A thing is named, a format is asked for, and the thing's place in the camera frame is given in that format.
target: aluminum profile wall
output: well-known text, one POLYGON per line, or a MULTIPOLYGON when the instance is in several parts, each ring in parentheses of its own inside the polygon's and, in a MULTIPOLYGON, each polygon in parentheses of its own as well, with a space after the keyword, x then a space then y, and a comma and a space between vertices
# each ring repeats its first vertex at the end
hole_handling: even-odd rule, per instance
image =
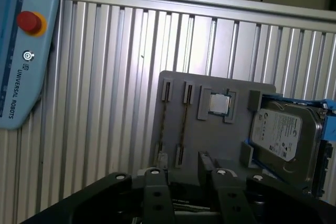
POLYGON ((334 21, 185 6, 61 0, 41 101, 21 129, 0 130, 0 223, 21 222, 108 173, 148 167, 163 70, 335 98, 334 21))

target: emergency stop button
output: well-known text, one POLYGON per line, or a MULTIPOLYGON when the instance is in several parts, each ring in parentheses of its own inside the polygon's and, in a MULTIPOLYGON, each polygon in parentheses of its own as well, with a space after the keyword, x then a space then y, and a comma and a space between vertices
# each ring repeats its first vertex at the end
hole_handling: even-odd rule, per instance
POLYGON ((42 28, 41 19, 32 12, 23 11, 16 17, 17 25, 25 32, 35 34, 42 28))

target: hard disk drive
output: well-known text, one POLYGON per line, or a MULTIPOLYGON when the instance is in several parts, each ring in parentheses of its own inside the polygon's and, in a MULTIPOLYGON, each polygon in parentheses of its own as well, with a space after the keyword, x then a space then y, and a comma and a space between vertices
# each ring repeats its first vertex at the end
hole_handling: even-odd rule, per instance
POLYGON ((332 152, 323 140, 331 112, 323 103, 313 105, 264 97, 253 119, 250 144, 255 162, 279 179, 320 197, 332 152))

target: gray slot holder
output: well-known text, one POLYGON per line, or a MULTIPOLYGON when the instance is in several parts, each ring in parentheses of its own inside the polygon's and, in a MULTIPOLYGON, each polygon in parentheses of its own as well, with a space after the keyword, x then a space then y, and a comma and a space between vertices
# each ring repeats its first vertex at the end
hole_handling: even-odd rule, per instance
POLYGON ((228 94, 231 95, 231 103, 229 108, 229 115, 224 117, 225 123, 234 123, 236 117, 236 108, 238 106, 238 90, 228 90, 228 94))
POLYGON ((242 142, 249 138, 254 112, 248 109, 250 90, 272 94, 276 88, 271 84, 224 79, 218 77, 200 76, 196 74, 163 71, 158 81, 156 98, 150 165, 154 161, 155 146, 160 140, 162 125, 162 91, 167 80, 174 83, 171 100, 166 104, 165 126, 162 137, 164 153, 167 153, 167 166, 174 169, 176 151, 181 139, 181 128, 185 110, 185 92, 187 85, 193 85, 192 105, 188 106, 185 138, 183 142, 183 162, 179 168, 182 172, 197 173, 198 151, 208 151, 213 160, 226 160, 225 164, 237 164, 239 170, 246 171, 240 163, 242 142), (222 117, 206 113, 212 93, 226 93, 232 96, 229 115, 222 117))
POLYGON ((239 161, 247 168, 259 168, 256 164, 252 163, 253 150, 254 148, 251 145, 242 142, 239 161))
POLYGON ((197 119, 207 120, 212 89, 201 86, 201 97, 199 99, 197 119))
POLYGON ((195 95, 195 87, 194 84, 192 82, 185 82, 185 90, 184 90, 184 99, 183 99, 183 103, 187 103, 187 98, 188 98, 188 89, 189 87, 191 87, 191 94, 190 94, 190 102, 189 104, 193 104, 194 102, 194 95, 195 95))
POLYGON ((250 111, 258 112, 260 110, 261 101, 263 100, 264 94, 282 96, 282 94, 279 93, 269 93, 269 92, 262 92, 260 90, 250 90, 247 108, 250 111))
POLYGON ((163 79, 163 89, 162 89, 162 99, 161 99, 162 101, 166 100, 166 88, 167 88, 168 84, 170 86, 169 86, 168 100, 167 101, 171 101, 172 100, 172 95, 173 95, 173 80, 172 79, 164 78, 163 79))

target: hard drive label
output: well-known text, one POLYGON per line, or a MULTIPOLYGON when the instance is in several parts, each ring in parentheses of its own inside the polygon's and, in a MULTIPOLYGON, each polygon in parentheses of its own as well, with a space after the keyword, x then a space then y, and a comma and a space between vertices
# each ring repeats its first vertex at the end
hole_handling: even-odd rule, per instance
POLYGON ((295 157, 300 139, 302 119, 298 116, 260 109, 251 132, 253 143, 290 161, 295 157))

